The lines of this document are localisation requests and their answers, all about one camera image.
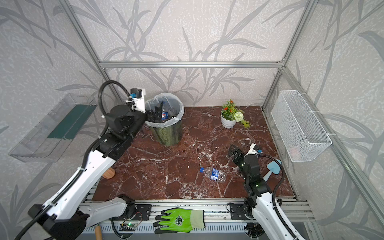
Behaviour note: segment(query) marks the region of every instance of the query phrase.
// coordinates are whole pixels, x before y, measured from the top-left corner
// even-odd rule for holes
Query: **light blue spatula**
[[[263,177],[264,181],[267,181],[272,173],[277,175],[280,172],[280,167],[275,161],[268,163],[266,167],[269,169],[269,172]]]

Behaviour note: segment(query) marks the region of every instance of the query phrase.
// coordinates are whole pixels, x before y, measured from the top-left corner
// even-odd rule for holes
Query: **wallpaper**
[[[384,197],[384,1],[318,5],[288,66]]]
[[[70,0],[103,61],[278,61],[306,0]]]
[[[205,81],[204,71],[212,72],[213,80]],[[276,68],[114,68],[108,74],[128,89],[145,88],[146,99],[169,92],[184,106],[221,106],[228,99],[238,106],[260,106],[276,72]]]
[[[282,90],[292,90],[284,77],[281,77],[273,92],[265,108],[265,115],[295,194],[301,201],[309,202],[324,239],[384,239],[384,230],[331,148],[327,148],[311,162],[293,163],[290,160],[271,116]]]
[[[81,165],[104,127],[97,109],[56,163],[23,163],[9,151],[67,94],[94,96],[102,77],[56,1],[0,1],[0,236],[13,240]],[[107,103],[113,97],[107,90]],[[25,240],[48,237],[36,224]]]

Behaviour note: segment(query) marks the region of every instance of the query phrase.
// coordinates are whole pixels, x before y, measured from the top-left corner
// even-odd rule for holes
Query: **marble surface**
[[[136,199],[185,199],[246,197],[244,180],[236,165],[227,156],[230,144],[246,153],[249,145],[260,146],[264,154],[278,158],[271,134],[261,108],[240,107],[245,119],[252,126],[248,130],[240,124],[233,129],[221,125],[221,107],[187,107],[183,116],[183,138],[175,146],[162,146],[144,127],[128,151],[112,168],[116,175],[102,178],[94,193],[94,201],[105,201],[126,194]],[[260,158],[260,172],[267,172],[269,159]],[[217,183],[203,176],[200,167],[220,169],[227,173],[224,183]],[[281,178],[274,175],[268,180],[273,189]],[[294,196],[286,178],[277,191],[277,196]]]

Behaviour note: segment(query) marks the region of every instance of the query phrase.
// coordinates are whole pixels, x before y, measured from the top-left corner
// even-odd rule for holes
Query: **glove logo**
[[[180,215],[177,216],[177,218],[176,218],[176,220],[175,220],[175,224],[176,224],[177,226],[181,226],[181,225],[183,225],[183,218],[182,218]]]

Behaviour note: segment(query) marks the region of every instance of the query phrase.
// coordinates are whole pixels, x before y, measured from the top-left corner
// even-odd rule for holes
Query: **blue bottle label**
[[[168,113],[167,112],[165,112],[165,113],[163,113],[163,114],[161,114],[161,119],[168,119]]]
[[[211,180],[217,181],[219,170],[212,169]]]

